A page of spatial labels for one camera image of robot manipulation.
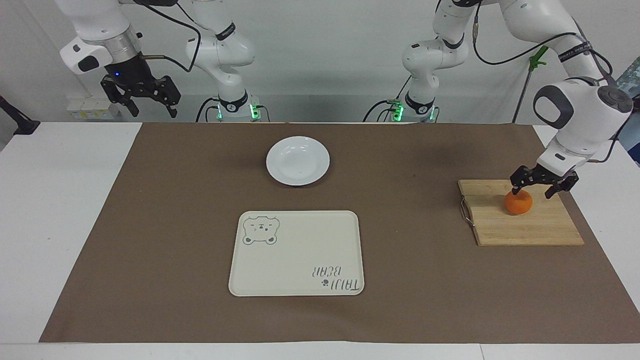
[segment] white plate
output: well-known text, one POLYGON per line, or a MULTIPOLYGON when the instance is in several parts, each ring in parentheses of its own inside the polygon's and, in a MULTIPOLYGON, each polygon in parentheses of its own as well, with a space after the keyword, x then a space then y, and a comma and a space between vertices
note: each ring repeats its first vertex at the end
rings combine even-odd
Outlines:
POLYGON ((320 180, 329 169, 329 152, 306 136, 280 140, 267 154, 269 174, 283 184, 303 186, 320 180))
POLYGON ((363 289, 360 229, 351 211, 250 211, 240 217, 231 294, 353 296, 363 289))

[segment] bear illustration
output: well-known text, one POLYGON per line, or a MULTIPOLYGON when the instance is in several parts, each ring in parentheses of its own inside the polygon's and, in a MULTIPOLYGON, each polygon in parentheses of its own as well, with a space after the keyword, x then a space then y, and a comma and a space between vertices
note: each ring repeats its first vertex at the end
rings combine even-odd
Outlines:
POLYGON ((276 232, 280 227, 280 221, 277 218, 256 217, 248 218, 243 223, 244 236, 243 243, 251 245, 256 241, 266 242, 273 245, 278 241, 276 232))

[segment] tray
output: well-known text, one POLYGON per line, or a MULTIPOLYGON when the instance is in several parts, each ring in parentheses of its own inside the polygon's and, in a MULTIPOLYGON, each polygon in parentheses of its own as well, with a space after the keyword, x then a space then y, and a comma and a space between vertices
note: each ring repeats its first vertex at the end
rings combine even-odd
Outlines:
POLYGON ((358 295, 364 289, 358 217, 351 211, 249 211, 229 276, 237 297, 358 295))

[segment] table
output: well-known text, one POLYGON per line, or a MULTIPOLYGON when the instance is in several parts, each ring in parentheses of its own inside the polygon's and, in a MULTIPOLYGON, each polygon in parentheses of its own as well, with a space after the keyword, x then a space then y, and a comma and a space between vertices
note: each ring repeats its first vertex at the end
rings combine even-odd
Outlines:
MULTIPOLYGON (((38 341, 139 128, 140 124, 130 123, 43 123, 34 135, 14 138, 0 153, 0 343, 38 341)), ((544 142, 554 134, 547 127, 536 131, 544 142)), ((640 223, 634 221, 640 211, 639 197, 620 190, 637 183, 640 171, 617 145, 610 162, 586 165, 579 173, 581 180, 573 196, 639 307, 640 263, 636 259, 640 243, 626 240, 628 234, 640 233, 640 223)), ((140 358, 142 353, 154 352, 166 358, 172 354, 293 358, 303 352, 318 358, 353 354, 389 358, 393 354, 395 358, 428 359, 636 359, 640 345, 0 345, 3 358, 80 358, 87 354, 140 358)))

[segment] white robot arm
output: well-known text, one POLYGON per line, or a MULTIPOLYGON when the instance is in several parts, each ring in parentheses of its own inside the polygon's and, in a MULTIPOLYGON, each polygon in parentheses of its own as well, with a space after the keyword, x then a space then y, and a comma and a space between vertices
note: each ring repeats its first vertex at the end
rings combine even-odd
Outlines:
MULTIPOLYGON (((428 117, 439 82, 437 69, 462 64, 468 56, 464 30, 475 6, 500 4, 507 28, 515 37, 547 45, 563 63, 569 78, 540 89, 536 115, 558 129, 533 169, 520 167, 512 176, 513 192, 532 184, 551 184, 547 197, 568 191, 578 180, 575 169, 593 157, 631 114, 633 102, 612 85, 598 66, 590 43, 558 0, 441 0, 433 23, 438 38, 411 45, 403 54, 411 86, 403 99, 405 116, 428 117)), ((477 19, 474 41, 477 37, 477 19)))
MULTIPOLYGON (((126 106, 135 117, 140 112, 131 97, 148 97, 165 105, 175 117, 180 92, 169 76, 156 79, 143 58, 138 34, 120 9, 118 0, 55 0, 71 20, 77 37, 60 55, 76 74, 104 67, 100 84, 111 102, 126 106)), ((177 0, 136 0, 136 3, 173 6, 177 0)))
MULTIPOLYGON (((236 31, 223 0, 192 0, 196 23, 214 33, 203 37, 195 65, 213 78, 218 88, 218 118, 224 121, 252 121, 257 99, 244 87, 242 76, 232 67, 253 63, 253 44, 236 31)), ((187 55, 196 51, 196 40, 187 44, 187 55)))

